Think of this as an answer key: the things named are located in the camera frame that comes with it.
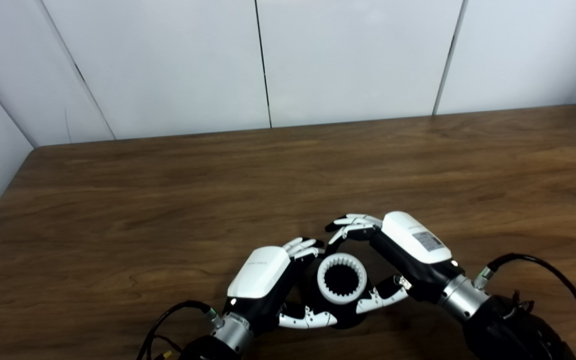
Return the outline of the white and black left hand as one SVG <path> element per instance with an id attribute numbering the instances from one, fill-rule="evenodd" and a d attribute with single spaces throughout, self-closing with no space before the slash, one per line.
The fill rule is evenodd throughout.
<path id="1" fill-rule="evenodd" d="M 323 256 L 323 247 L 320 240 L 297 237 L 283 246 L 255 249 L 228 286 L 222 314 L 243 319 L 254 337 L 279 326 L 300 330 L 336 326 L 331 312 L 287 300 L 304 271 Z"/>

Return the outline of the white and black right hand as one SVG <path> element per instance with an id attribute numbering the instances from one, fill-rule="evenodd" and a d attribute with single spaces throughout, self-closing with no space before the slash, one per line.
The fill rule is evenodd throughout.
<path id="1" fill-rule="evenodd" d="M 382 300 L 405 293 L 418 302 L 444 305 L 454 280 L 464 278 L 450 249 L 422 223 L 406 212 L 396 210 L 382 219 L 349 213 L 325 226 L 332 237 L 327 255 L 338 250 L 345 240 L 368 242 L 378 255 L 391 264 L 397 275 L 390 285 L 375 287 Z"/>

